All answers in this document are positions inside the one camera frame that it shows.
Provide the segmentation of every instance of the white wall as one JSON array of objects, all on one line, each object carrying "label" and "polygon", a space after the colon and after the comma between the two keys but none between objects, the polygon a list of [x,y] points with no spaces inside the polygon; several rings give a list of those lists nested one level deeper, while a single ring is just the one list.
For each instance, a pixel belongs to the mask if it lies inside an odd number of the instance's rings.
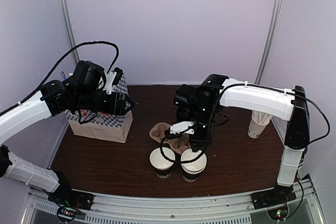
[{"label": "white wall", "polygon": [[[69,50],[59,0],[0,0],[0,111],[30,93],[56,60]],[[56,70],[73,71],[71,58]],[[5,144],[11,151],[37,165],[47,167],[63,115],[39,122],[13,136]],[[25,185],[0,178],[1,223],[18,223]]]},{"label": "white wall", "polygon": [[[131,84],[200,83],[209,74],[254,81],[274,0],[67,0],[76,43],[120,47]],[[107,46],[79,49],[106,68]]]},{"label": "white wall", "polygon": [[[302,174],[310,173],[327,222],[336,220],[336,0],[283,0],[262,84],[305,87],[331,123],[331,134],[309,146]],[[325,122],[310,109],[311,138],[324,134]],[[281,124],[284,132],[286,125]]]}]

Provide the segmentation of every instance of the checkered bag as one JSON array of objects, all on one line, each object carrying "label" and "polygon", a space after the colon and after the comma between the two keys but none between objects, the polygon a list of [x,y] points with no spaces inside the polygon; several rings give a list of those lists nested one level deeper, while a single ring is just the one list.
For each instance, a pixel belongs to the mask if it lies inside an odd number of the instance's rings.
[{"label": "checkered bag", "polygon": [[[126,93],[128,95],[126,77],[124,74],[119,80],[119,83],[112,88],[112,92]],[[80,110],[80,113],[82,121],[90,119],[95,115],[95,112],[89,110]],[[129,111],[126,115],[109,115],[98,112],[96,118],[85,124],[79,124],[78,111],[72,114],[67,110],[65,111],[65,116],[75,135],[120,143],[125,143],[133,121],[132,111]]]}]

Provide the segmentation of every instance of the dark wood surface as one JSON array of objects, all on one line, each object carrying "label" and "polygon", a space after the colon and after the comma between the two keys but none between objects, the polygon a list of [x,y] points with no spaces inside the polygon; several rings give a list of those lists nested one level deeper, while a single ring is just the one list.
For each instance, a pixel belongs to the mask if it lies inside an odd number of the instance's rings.
[{"label": "dark wood surface", "polygon": [[196,182],[183,180],[178,163],[169,178],[156,176],[149,154],[159,144],[149,137],[149,130],[158,122],[176,123],[176,89],[130,86],[136,108],[126,143],[75,136],[69,128],[52,168],[63,171],[75,189],[122,196],[214,196],[272,187],[280,167],[281,140],[271,123],[258,139],[250,138],[251,112],[237,108],[225,108],[231,120],[213,128],[207,168]]}]

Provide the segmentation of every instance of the wooden table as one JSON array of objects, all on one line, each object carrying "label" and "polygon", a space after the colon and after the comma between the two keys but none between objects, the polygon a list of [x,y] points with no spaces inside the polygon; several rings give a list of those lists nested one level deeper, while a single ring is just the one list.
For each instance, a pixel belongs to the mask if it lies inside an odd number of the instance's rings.
[{"label": "wooden table", "polygon": [[176,163],[167,179],[156,176],[149,162],[159,144],[149,137],[158,122],[176,123],[173,97],[177,86],[130,86],[136,103],[125,144],[75,136],[68,129],[52,169],[63,171],[73,188],[134,197],[194,197],[242,193],[272,187],[283,145],[270,123],[258,139],[247,135],[251,112],[225,108],[231,120],[212,129],[207,168],[194,183],[182,178]]}]

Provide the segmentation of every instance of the blue and white checkered pattern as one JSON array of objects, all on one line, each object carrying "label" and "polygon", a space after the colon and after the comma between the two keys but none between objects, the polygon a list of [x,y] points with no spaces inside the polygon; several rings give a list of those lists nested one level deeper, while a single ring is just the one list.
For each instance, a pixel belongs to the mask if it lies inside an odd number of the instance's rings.
[{"label": "blue and white checkered pattern", "polygon": [[[128,94],[127,84],[126,84],[126,77],[123,74],[118,85],[113,87],[112,92],[120,92]],[[65,111],[65,116],[69,121],[76,121],[78,122],[79,116],[78,112],[76,111],[75,114],[72,114],[69,110]],[[82,111],[82,120],[85,121],[89,118],[92,118],[94,113],[88,110]],[[109,127],[121,127],[123,122],[125,121],[126,115],[102,115],[98,112],[98,115],[95,119],[93,119],[90,123],[95,123],[99,125],[109,126]]]}]

